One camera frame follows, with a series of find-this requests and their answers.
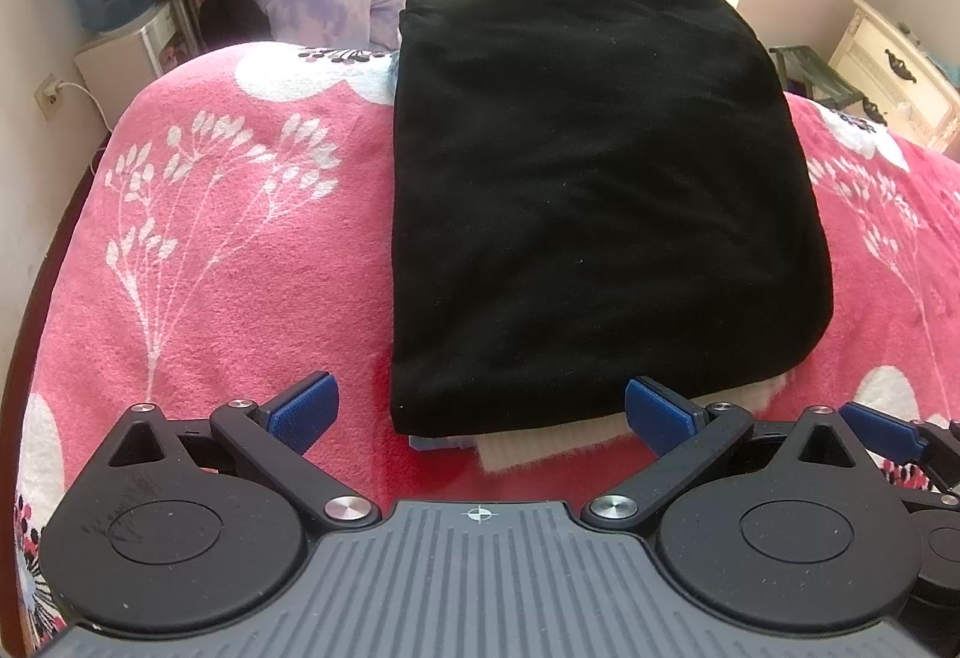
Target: metal screw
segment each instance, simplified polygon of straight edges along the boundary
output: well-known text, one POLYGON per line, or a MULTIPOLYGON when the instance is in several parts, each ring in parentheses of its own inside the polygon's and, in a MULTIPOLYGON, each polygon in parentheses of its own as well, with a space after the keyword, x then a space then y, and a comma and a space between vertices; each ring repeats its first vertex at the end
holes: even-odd
POLYGON ((328 500, 323 511, 338 522, 354 522, 367 517, 373 511, 373 504, 359 495, 341 495, 328 500))
POLYGON ((590 511, 603 519, 627 519, 637 514, 640 508, 626 495, 601 495, 590 502, 590 511))

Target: drawer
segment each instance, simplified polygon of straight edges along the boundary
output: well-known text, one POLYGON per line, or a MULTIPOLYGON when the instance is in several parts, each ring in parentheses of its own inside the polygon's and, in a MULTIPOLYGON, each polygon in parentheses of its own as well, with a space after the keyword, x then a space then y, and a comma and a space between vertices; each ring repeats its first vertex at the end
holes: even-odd
POLYGON ((950 103, 937 84, 929 79, 925 70, 920 69, 916 64, 911 64, 909 55, 904 52, 904 49, 894 43, 875 23, 869 20, 861 23, 853 36, 853 47, 848 51, 848 55, 856 57, 861 67, 871 73, 874 79, 884 84, 883 88, 887 90, 888 100, 912 103, 917 109, 918 115, 930 126, 931 130, 935 131, 940 122, 947 116, 950 103), (916 83, 901 79, 894 73, 890 67, 890 59, 886 55, 886 50, 891 50, 894 56, 904 62, 907 70, 917 79, 916 83))
MULTIPOLYGON (((874 77, 864 70, 849 52, 840 57, 835 69, 851 86, 861 90, 861 92, 867 95, 869 100, 872 100, 875 105, 877 105, 877 108, 880 108, 880 113, 884 119, 887 119, 887 128, 891 132, 913 143, 919 143, 920 146, 926 145, 927 141, 925 138, 920 136, 913 125, 910 124, 909 119, 904 117, 904 114, 901 114, 899 110, 896 109, 896 107, 902 105, 905 100, 894 103, 894 100, 888 97, 885 90, 877 85, 874 77)), ((867 118, 860 103, 851 105, 847 110, 853 113, 854 116, 867 118)))

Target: drawer handle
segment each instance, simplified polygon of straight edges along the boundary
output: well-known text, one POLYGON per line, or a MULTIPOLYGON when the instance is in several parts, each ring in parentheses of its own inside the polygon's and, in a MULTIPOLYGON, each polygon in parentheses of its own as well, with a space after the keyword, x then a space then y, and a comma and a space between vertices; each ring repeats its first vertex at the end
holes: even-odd
POLYGON ((880 108, 877 107, 877 104, 868 98, 863 98, 863 112, 867 114, 867 118, 871 122, 876 124, 883 124, 885 127, 887 125, 887 119, 883 118, 883 114, 880 113, 880 108))
POLYGON ((904 60, 896 58, 890 49, 884 49, 884 52, 887 55, 887 59, 890 61, 890 69, 894 71, 894 73, 901 77, 901 79, 912 80, 914 83, 917 82, 917 76, 914 76, 914 74, 911 73, 904 60))

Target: folded black cloth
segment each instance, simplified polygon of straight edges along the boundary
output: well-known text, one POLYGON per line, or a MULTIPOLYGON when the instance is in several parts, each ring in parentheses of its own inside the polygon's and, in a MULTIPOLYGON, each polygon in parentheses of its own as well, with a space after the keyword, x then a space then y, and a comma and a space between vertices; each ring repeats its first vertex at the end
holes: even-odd
POLYGON ((773 65, 723 0, 408 0, 391 411, 421 436, 784 373, 832 314, 773 65))

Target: bed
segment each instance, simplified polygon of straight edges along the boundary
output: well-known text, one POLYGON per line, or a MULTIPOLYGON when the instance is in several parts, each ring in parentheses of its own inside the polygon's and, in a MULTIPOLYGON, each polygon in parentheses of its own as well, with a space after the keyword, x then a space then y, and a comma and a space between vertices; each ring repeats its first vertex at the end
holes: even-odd
MULTIPOLYGON (((392 432, 391 65, 234 47, 168 74, 117 125, 40 271, 4 394, 14 519, 0 621, 14 652, 21 630, 32 650, 62 627, 37 562, 43 525, 132 403, 206 416, 330 370, 339 420, 307 456, 387 508, 409 497, 579 507, 651 460, 616 418, 590 445, 506 471, 475 450, 415 452, 392 432)), ((802 365, 727 397, 763 418, 857 399, 943 424, 960 415, 960 166, 789 101, 835 314, 802 365)), ((891 481, 928 485, 882 465, 891 481)))

